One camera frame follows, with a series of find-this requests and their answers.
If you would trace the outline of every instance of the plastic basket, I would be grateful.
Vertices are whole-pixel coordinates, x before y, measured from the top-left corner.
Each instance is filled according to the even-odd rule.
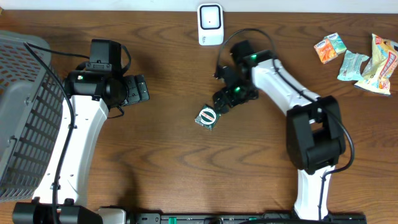
[[[31,35],[0,31],[0,202],[29,198],[49,164],[63,96],[23,43],[49,49]],[[51,53],[33,49],[50,65]]]

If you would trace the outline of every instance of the snack bag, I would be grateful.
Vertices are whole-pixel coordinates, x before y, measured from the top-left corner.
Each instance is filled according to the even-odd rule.
[[[347,50],[346,46],[343,43],[343,40],[340,38],[340,36],[337,33],[330,34],[329,36],[326,36],[324,39],[330,40],[331,45],[333,46],[338,55],[344,53],[344,51]]]
[[[366,55],[354,54],[347,50],[337,79],[341,81],[363,80],[360,69],[362,62],[367,59],[369,57]]]
[[[319,59],[322,63],[327,63],[337,57],[337,53],[330,43],[329,39],[325,39],[313,46],[318,53]]]
[[[355,87],[391,95],[389,78],[398,64],[398,44],[375,34],[372,36],[372,59],[362,74],[364,80],[355,83]]]

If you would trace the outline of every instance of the green tape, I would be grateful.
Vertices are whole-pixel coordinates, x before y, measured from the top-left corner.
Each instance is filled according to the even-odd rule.
[[[175,218],[175,217],[170,217],[170,218],[169,218],[169,224],[177,224],[177,218]]]

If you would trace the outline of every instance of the small green package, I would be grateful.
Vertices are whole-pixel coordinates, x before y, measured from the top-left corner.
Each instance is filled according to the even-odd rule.
[[[340,36],[337,33],[334,34],[330,34],[329,36],[326,36],[323,39],[329,39],[331,42],[331,45],[333,46],[333,48],[335,49],[336,53],[339,55],[341,53],[344,53],[347,48],[344,45],[342,39],[340,38]]]
[[[212,130],[220,116],[221,115],[219,113],[216,113],[213,108],[205,105],[195,119],[195,122],[209,130]]]

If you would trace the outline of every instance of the brown wood surface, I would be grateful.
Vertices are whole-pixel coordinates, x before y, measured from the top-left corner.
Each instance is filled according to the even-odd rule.
[[[270,33],[298,81],[337,98],[356,160],[333,175],[330,211],[364,212],[370,224],[397,223],[398,97],[337,80],[343,55],[322,65],[313,46],[338,32],[350,51],[371,55],[372,33],[398,41],[398,15],[227,12],[224,21],[225,36],[245,27]],[[124,117],[102,127],[90,170],[89,209],[124,205],[165,213],[262,213],[292,208],[297,171],[285,150],[285,117],[268,96],[235,107],[213,131],[194,122],[223,86],[212,77],[218,47],[198,44],[196,13],[5,11],[0,29],[37,35],[54,50],[86,55],[91,39],[112,39],[128,47],[129,73],[146,76],[150,101],[125,108]],[[253,40],[258,50],[270,47],[258,34],[234,41],[239,39]],[[223,57],[227,62],[227,52]],[[80,62],[53,55],[62,76]],[[397,72],[391,82],[396,95]],[[348,158],[347,150],[339,166]],[[11,222],[13,207],[0,204],[0,223]]]

